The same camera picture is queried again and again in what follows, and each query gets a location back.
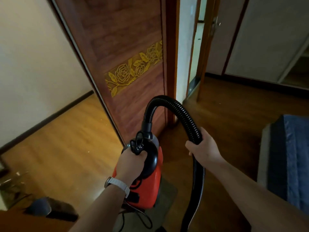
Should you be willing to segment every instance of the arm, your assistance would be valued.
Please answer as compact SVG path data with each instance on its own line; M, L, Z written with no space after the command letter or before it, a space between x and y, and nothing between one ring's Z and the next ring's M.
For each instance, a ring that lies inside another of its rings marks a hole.
M214 139L201 128L203 141L186 147L222 183L251 226L257 231L309 231L309 217L260 187L222 158Z
M136 156L129 148L126 149L119 157L115 178L130 186L141 174L146 157L145 151ZM109 185L69 232L112 231L125 196L122 189Z

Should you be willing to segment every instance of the mattress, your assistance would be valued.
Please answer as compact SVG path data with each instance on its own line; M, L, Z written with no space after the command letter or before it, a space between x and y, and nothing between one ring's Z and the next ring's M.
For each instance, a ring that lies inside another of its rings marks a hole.
M270 125L267 188L309 215L309 118L282 115Z

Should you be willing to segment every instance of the person's right arm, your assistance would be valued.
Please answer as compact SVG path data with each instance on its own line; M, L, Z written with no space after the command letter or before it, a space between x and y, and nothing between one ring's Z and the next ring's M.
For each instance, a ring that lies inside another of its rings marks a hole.
M186 147L222 183L256 231L309 231L309 216L259 186L220 155L214 139L201 128L203 141Z

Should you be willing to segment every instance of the person's left arm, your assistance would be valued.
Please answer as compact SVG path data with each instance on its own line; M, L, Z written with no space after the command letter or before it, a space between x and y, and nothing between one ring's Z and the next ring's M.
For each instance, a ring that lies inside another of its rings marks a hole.
M119 157L115 178L129 187L141 174L146 157L145 151L136 156L129 148L126 149ZM125 196L122 189L110 184L69 232L112 231Z

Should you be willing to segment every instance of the watch face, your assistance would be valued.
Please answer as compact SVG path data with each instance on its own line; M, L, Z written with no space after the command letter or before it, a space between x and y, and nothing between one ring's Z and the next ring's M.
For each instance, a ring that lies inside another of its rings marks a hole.
M109 177L109 178L106 180L106 182L105 182L105 184L104 184L104 188L106 188L106 187L108 186L109 181L110 181L111 178L112 178L112 177Z

